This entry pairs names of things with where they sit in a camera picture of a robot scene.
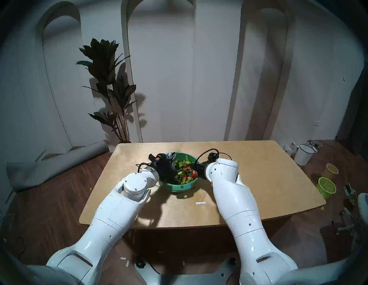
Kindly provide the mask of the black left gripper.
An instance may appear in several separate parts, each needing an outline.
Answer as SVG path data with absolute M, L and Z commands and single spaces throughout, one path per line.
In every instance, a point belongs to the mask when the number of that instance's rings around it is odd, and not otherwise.
M 166 160 L 156 160 L 155 169 L 160 180 L 169 184 L 177 184 L 176 179 L 178 171 L 175 169 L 176 154 L 166 154 Z

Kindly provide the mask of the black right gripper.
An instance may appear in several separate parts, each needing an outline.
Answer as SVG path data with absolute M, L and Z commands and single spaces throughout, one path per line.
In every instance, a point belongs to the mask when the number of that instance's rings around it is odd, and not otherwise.
M 193 171 L 196 171 L 198 172 L 198 177 L 201 178 L 201 179 L 205 179 L 207 180 L 207 176 L 206 176 L 206 168 L 209 164 L 211 164 L 212 162 L 211 161 L 205 161 L 205 162 L 202 162 L 200 164 L 198 163 L 192 163 L 190 165 L 190 168 L 193 170 Z

